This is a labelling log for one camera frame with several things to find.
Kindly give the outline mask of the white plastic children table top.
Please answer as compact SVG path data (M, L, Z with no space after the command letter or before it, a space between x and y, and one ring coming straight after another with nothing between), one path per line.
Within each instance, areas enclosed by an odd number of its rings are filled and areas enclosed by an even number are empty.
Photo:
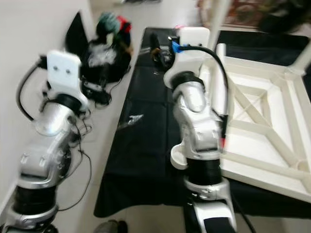
M226 57L225 177L311 203L311 102L301 73Z

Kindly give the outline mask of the red cloth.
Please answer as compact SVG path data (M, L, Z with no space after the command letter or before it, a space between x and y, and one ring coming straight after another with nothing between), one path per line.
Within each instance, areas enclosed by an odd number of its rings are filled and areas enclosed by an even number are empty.
M118 33L130 33L131 32L132 24L131 22L129 22L129 20L127 20L127 18L118 16L117 20L120 24Z

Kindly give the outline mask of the crumpled clear plastic bag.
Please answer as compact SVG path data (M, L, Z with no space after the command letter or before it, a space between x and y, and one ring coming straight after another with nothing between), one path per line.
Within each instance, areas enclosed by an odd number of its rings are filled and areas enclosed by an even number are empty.
M89 45L87 54L87 63L89 66L98 66L105 64L113 64L115 62L117 52L111 45L93 44Z

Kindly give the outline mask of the small clear plastic bag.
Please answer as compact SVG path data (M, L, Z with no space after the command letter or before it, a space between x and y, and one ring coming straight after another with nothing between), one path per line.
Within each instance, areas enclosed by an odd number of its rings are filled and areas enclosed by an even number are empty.
M143 116L144 115L130 115L128 119L122 120L122 122L118 124L116 130L119 131L136 125L140 120L142 120Z

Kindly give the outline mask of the red printed carton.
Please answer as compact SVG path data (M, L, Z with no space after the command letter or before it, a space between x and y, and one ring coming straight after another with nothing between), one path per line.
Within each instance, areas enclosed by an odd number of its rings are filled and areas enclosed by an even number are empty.
M273 0L231 0L224 25L228 27L257 27Z

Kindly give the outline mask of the dark left robot foot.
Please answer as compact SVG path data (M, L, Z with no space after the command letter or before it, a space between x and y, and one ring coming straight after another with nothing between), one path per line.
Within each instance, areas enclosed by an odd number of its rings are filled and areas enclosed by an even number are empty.
M95 227L93 233L127 233L127 223L124 220L108 220Z

